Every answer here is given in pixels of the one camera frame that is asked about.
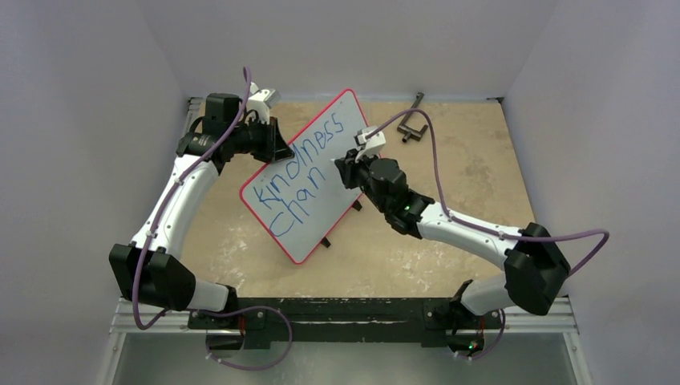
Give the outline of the red framed whiteboard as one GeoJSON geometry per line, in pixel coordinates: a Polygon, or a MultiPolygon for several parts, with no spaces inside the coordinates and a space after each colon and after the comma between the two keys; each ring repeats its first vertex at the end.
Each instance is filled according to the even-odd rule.
{"type": "Polygon", "coordinates": [[[339,93],[290,141],[293,158],[267,164],[242,186],[241,201],[299,265],[362,195],[343,186],[334,160],[355,148],[368,123],[351,89],[339,93]]]}

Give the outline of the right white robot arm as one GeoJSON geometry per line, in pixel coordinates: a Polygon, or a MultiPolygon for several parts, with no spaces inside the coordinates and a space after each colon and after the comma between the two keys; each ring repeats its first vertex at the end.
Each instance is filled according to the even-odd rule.
{"type": "Polygon", "coordinates": [[[364,193],[396,232],[437,241],[483,258],[500,269],[484,280],[468,280],[451,300],[450,315],[460,326],[470,326],[492,310],[518,306],[546,315],[561,291],[571,267],[552,242],[541,241],[547,230],[529,223],[525,228],[446,212],[441,203],[417,193],[407,184],[396,160],[379,156],[354,158],[357,151],[334,160],[347,189],[364,193]]]}

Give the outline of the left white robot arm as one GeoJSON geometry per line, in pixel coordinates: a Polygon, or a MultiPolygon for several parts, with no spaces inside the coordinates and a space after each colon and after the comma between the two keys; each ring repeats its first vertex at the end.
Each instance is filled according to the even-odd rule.
{"type": "Polygon", "coordinates": [[[142,228],[109,253],[115,279],[128,301],[166,310],[207,310],[220,328],[239,317],[231,286],[197,278],[180,262],[189,226],[224,166],[236,154],[265,164],[293,158],[277,119],[270,114],[280,96],[274,89],[252,90],[248,101],[212,93],[204,115],[180,139],[171,176],[142,228]]]}

